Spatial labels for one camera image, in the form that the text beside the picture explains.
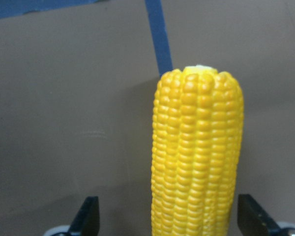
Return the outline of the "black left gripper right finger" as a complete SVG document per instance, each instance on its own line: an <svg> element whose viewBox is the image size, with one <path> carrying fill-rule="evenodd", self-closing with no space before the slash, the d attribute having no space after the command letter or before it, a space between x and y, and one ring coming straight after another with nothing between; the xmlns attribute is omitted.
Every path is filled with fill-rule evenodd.
<svg viewBox="0 0 295 236"><path fill-rule="evenodd" d="M277 236L281 228L250 194L239 194L237 226L243 236Z"/></svg>

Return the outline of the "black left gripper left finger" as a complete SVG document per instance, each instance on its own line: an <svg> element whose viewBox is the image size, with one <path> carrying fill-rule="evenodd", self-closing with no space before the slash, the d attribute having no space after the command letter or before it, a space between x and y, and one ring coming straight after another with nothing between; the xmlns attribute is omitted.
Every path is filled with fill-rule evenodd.
<svg viewBox="0 0 295 236"><path fill-rule="evenodd" d="M100 229L99 198L86 197L72 221L70 236L97 236Z"/></svg>

